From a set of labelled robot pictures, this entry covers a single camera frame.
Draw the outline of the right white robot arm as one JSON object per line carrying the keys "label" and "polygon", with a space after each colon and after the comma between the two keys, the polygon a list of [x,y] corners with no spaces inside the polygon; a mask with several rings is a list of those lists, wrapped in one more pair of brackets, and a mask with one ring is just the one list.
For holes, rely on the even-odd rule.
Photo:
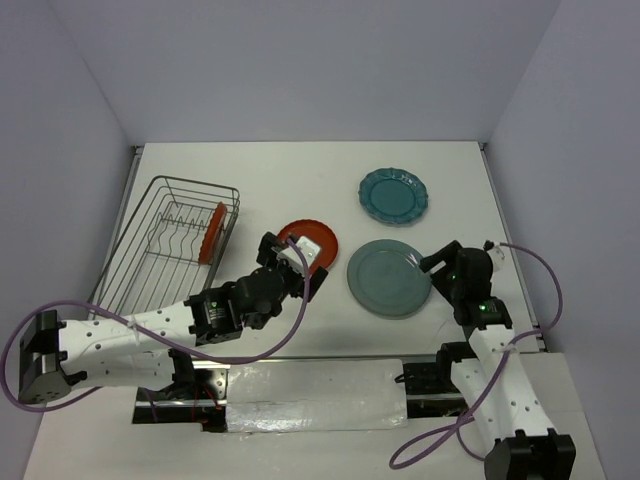
{"label": "right white robot arm", "polygon": [[467,248],[452,241],[420,261],[432,286],[453,309],[462,342],[445,343],[437,355],[435,379],[458,390],[468,409],[462,421],[476,423],[487,450],[487,479],[567,479],[576,447],[546,414],[524,369],[506,304],[492,293],[495,261],[501,253],[486,242]]}

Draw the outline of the orange fluted plate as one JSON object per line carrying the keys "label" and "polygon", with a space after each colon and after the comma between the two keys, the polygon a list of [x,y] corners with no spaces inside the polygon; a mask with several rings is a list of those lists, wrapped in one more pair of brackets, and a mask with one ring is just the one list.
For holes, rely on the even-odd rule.
{"label": "orange fluted plate", "polygon": [[328,270],[338,255],[339,244],[335,233],[328,225],[318,220],[295,220],[285,225],[277,234],[281,241],[285,241],[289,236],[305,236],[320,247],[318,257],[310,264],[311,274],[319,267]]}

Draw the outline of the grey-green round plate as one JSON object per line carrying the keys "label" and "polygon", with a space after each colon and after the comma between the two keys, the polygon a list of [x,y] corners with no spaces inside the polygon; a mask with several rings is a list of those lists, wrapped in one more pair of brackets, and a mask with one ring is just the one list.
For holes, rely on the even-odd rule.
{"label": "grey-green round plate", "polygon": [[415,315],[428,300],[431,277],[421,270],[422,255],[412,246],[378,239],[358,248],[347,264],[348,288],[367,311],[388,319]]}

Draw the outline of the teal scalloped plate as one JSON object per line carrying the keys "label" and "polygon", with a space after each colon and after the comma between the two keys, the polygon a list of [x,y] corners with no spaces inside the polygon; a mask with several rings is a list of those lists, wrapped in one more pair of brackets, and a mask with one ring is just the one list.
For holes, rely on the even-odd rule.
{"label": "teal scalloped plate", "polygon": [[392,226],[414,224],[429,207],[429,194],[419,177],[394,167],[367,173],[359,183],[358,200],[370,217]]}

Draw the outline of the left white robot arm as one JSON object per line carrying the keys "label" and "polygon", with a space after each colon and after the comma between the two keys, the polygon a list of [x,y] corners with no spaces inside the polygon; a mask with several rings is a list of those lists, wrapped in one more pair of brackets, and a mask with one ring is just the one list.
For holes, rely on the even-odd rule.
{"label": "left white robot arm", "polygon": [[266,233],[258,268],[174,305],[122,317],[96,306],[94,320],[64,320],[45,306],[26,321],[19,341],[17,402],[60,408],[78,389],[134,386],[184,398],[195,389],[196,359],[206,345],[259,330],[282,311],[287,297],[308,303],[327,271],[316,240]]}

